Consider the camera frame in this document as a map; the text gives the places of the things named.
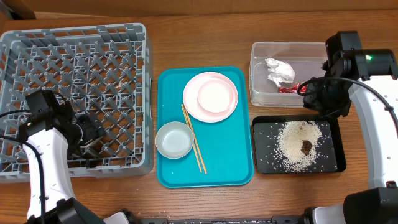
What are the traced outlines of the white rice pile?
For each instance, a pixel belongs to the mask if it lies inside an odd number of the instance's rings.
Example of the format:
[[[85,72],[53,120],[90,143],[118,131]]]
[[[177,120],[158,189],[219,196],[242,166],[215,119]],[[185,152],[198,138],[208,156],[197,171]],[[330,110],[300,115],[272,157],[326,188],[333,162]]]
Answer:
[[[257,169],[262,174],[333,172],[335,149],[326,121],[256,123],[253,126]],[[308,156],[302,141],[312,143]]]

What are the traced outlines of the grey shallow bowl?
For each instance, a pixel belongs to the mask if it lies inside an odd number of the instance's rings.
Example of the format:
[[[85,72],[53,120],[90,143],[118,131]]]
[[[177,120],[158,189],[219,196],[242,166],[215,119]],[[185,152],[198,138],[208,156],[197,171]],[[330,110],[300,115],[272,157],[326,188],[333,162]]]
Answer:
[[[193,147],[192,130],[185,123],[169,122],[157,131],[155,145],[162,156],[168,159],[180,159]]]

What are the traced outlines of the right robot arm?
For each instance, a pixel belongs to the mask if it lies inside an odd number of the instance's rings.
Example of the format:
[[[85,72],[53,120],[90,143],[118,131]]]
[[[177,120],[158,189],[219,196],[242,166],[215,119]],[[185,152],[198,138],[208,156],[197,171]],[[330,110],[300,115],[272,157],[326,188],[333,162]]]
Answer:
[[[326,42],[324,77],[311,78],[304,107],[320,116],[356,108],[368,157],[369,189],[340,205],[308,208],[303,223],[397,223],[397,60],[389,49],[363,49],[356,31]]]

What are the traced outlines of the large white round plate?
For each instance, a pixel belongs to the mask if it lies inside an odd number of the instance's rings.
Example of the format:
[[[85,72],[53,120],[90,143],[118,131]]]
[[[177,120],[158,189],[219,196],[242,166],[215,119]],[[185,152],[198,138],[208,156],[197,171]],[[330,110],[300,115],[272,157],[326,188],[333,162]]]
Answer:
[[[210,113],[204,110],[197,100],[197,94],[202,84],[214,78],[227,81],[236,93],[237,100],[235,101],[235,104],[230,109],[221,113]],[[218,72],[203,72],[194,76],[188,81],[183,91],[183,104],[189,115],[205,123],[216,123],[228,118],[236,109],[238,100],[238,91],[234,83],[227,76]]]

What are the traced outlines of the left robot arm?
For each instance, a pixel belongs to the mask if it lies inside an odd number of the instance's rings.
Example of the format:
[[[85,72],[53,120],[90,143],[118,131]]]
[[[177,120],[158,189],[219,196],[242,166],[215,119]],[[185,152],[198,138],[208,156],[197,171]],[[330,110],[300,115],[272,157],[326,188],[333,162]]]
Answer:
[[[94,116],[75,114],[72,104],[59,103],[57,95],[52,90],[29,94],[30,116],[18,129],[17,138],[29,163],[30,222],[45,222],[61,202],[75,198],[67,160],[106,134]]]

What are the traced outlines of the small pink bowl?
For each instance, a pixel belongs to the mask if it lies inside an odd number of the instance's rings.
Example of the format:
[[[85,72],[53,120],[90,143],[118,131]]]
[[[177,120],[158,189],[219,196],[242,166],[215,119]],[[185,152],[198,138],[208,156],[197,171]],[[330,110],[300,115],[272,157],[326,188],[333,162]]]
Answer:
[[[199,105],[210,113],[221,113],[230,109],[237,100],[233,87],[224,80],[211,79],[199,88]]]

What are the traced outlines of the brown food scrap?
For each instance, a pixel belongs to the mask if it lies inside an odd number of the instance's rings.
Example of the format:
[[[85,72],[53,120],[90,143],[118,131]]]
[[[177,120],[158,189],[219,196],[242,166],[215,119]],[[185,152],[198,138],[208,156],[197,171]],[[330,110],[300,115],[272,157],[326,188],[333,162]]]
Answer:
[[[310,154],[311,149],[312,143],[308,140],[303,140],[301,151],[304,153],[305,156],[308,156]]]

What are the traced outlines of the red snack wrapper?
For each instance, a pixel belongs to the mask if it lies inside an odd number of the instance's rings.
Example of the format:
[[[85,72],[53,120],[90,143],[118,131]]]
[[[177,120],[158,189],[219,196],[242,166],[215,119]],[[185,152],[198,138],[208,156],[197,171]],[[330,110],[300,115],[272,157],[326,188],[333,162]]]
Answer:
[[[296,83],[291,87],[278,87],[278,92],[279,93],[297,93],[297,90],[299,89],[300,85],[302,85],[302,83]],[[304,86],[299,90],[299,92],[305,93],[306,90],[307,90],[307,86]]]

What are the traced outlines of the white napkin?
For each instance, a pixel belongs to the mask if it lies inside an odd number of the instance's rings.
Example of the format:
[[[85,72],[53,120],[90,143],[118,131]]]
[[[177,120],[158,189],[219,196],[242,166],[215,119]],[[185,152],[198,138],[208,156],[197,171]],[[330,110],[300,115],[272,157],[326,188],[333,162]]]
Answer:
[[[274,58],[267,58],[265,62],[268,66],[268,79],[273,81],[278,88],[282,83],[292,83],[295,78],[295,71],[290,64],[276,60]]]

